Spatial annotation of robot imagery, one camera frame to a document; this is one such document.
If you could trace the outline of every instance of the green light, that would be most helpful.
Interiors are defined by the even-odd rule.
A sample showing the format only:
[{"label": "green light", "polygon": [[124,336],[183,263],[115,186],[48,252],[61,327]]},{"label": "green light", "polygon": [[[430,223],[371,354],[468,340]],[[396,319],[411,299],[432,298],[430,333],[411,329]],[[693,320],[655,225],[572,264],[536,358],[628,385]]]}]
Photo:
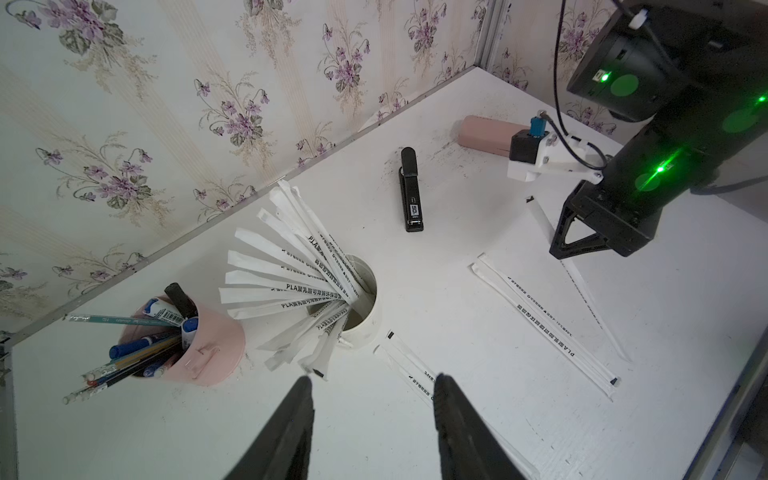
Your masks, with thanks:
[{"label": "green light", "polygon": [[675,150],[675,152],[672,153],[672,155],[670,155],[665,161],[663,161],[661,163],[661,165],[656,167],[656,171],[654,172],[654,174],[650,175],[649,178],[647,180],[645,180],[645,182],[643,182],[642,185],[639,186],[638,190],[646,191],[646,188],[649,185],[651,185],[651,183],[654,181],[654,178],[656,178],[656,176],[658,174],[664,172],[669,167],[669,164],[671,164],[674,161],[675,158],[677,158],[681,153],[683,153],[683,150],[684,150],[683,147],[680,147],[677,150]]}]

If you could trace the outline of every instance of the blue connector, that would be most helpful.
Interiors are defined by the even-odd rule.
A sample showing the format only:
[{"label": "blue connector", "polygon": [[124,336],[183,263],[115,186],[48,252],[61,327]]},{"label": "blue connector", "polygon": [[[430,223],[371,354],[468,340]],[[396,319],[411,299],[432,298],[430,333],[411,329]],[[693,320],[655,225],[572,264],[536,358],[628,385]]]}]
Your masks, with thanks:
[{"label": "blue connector", "polygon": [[547,121],[544,118],[533,117],[531,119],[531,132],[529,135],[536,138],[544,137],[544,128],[546,126]]}]

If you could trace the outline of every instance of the pink cup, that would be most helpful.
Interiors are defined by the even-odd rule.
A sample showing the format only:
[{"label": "pink cup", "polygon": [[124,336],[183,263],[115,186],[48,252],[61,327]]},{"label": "pink cup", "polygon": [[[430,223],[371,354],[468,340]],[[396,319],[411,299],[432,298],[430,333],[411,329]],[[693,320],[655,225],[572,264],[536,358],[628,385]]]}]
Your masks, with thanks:
[{"label": "pink cup", "polygon": [[[228,316],[197,305],[197,333],[186,352],[161,380],[211,386],[232,375],[245,352],[243,327]],[[143,316],[141,310],[134,316]],[[152,333],[178,331],[177,327],[128,325],[118,343],[127,343]]]}]

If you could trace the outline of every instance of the white desk surface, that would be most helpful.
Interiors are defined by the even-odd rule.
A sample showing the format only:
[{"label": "white desk surface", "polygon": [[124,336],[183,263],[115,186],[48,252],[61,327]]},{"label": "white desk surface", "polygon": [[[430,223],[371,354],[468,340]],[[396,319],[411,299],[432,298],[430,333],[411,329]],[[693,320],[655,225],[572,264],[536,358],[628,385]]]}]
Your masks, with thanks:
[{"label": "white desk surface", "polygon": [[[657,239],[627,259],[577,257],[598,306],[633,357],[605,340],[594,354],[622,378],[610,402],[467,266],[497,240],[523,198],[556,220],[575,182],[506,178],[506,160],[459,147],[470,114],[527,123],[542,102],[475,69],[292,181],[379,282],[389,328],[476,409],[543,479],[681,478],[768,323],[768,225],[715,197],[685,194]],[[619,145],[570,118],[568,128]],[[419,159],[425,230],[403,230],[397,179],[405,146]],[[221,311],[217,287],[235,227],[262,230],[259,199],[79,309],[129,314],[179,281]],[[222,478],[300,374],[269,372],[256,350],[285,317],[243,321],[247,358],[212,388],[128,379],[63,406],[79,374],[104,363],[119,326],[56,322],[13,350],[22,480]],[[439,478],[432,412],[371,355],[337,350],[313,380],[310,478]]]}]

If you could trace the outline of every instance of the pink eraser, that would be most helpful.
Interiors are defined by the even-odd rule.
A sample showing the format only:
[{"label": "pink eraser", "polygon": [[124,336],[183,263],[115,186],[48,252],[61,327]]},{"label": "pink eraser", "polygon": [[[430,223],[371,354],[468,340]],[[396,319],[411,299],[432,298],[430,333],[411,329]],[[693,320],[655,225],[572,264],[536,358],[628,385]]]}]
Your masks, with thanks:
[{"label": "pink eraser", "polygon": [[458,144],[509,158],[512,136],[526,128],[526,125],[469,115],[458,130]]}]

